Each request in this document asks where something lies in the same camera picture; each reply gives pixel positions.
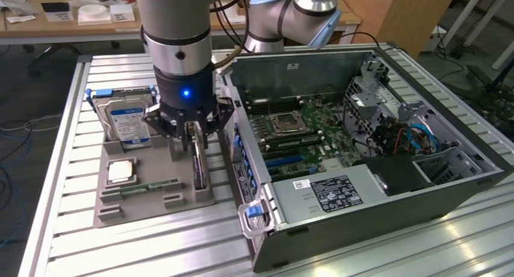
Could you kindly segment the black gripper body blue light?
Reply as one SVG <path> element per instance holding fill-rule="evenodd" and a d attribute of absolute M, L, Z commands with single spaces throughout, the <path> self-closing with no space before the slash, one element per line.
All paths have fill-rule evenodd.
<path fill-rule="evenodd" d="M 176 122 L 178 131 L 186 122 L 197 122 L 201 132 L 212 134 L 214 125 L 206 116 L 214 110 L 217 101 L 213 93 L 213 64 L 189 75 L 172 75 L 158 68 L 153 69 L 160 93 L 160 108 Z"/>

